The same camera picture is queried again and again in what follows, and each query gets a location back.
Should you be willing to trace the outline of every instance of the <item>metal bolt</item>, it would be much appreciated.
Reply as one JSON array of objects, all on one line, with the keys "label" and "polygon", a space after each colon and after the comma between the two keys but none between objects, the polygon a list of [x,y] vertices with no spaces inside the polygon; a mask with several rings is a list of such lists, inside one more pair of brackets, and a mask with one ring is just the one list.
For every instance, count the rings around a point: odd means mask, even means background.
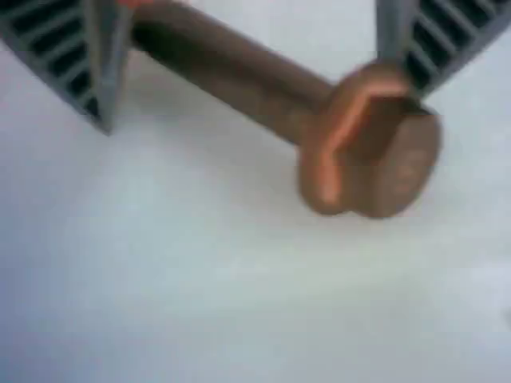
[{"label": "metal bolt", "polygon": [[299,146],[299,190],[318,213],[389,217],[429,179],[441,126],[399,65],[371,62],[333,86],[183,4],[136,19],[136,47]]}]

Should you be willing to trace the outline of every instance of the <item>white table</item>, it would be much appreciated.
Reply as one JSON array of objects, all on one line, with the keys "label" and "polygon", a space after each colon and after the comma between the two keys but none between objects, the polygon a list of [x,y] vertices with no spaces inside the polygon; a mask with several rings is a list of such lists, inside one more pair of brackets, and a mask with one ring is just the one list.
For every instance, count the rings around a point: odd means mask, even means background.
[{"label": "white table", "polygon": [[[332,80],[373,57],[370,0],[196,3]],[[438,170],[382,222],[139,53],[107,138],[0,48],[0,381],[510,382],[510,46],[428,100]]]}]

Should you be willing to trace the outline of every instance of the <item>hex bolt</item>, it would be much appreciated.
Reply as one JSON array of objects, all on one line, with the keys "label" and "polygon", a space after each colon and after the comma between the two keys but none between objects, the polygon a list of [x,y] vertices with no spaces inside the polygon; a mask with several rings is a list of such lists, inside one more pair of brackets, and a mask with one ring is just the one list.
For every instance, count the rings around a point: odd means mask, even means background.
[{"label": "hex bolt", "polygon": [[441,146],[400,65],[373,61],[333,86],[186,5],[137,9],[134,45],[299,146],[298,187],[324,215],[391,217],[421,194]]}]

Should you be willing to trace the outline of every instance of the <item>white background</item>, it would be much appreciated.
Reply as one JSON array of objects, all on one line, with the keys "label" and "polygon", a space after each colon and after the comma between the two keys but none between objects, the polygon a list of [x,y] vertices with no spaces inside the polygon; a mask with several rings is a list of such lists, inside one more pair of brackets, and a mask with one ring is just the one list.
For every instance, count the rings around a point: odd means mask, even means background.
[{"label": "white background", "polygon": [[[374,56],[369,0],[195,3],[332,81]],[[428,100],[438,170],[382,222],[139,53],[107,138],[0,47],[0,381],[511,381],[509,47]]]}]

